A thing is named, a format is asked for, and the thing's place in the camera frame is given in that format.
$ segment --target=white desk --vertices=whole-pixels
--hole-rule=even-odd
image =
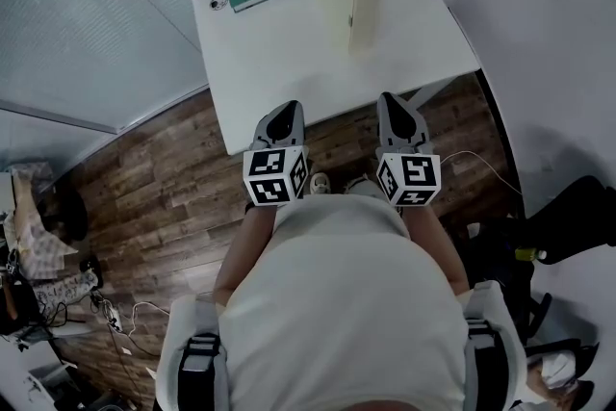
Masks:
[[[203,61],[227,152],[245,150],[257,122],[296,99],[306,124],[373,103],[383,91],[441,86],[479,69],[442,0],[381,0],[373,47],[334,50],[318,0],[269,0],[241,13],[193,0]]]

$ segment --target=table top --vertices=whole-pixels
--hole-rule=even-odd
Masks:
[[[193,0],[201,52],[227,152],[252,143],[276,106],[301,102],[306,125],[479,69],[442,0],[381,0],[373,46],[336,49],[318,0],[268,0],[240,13]]]

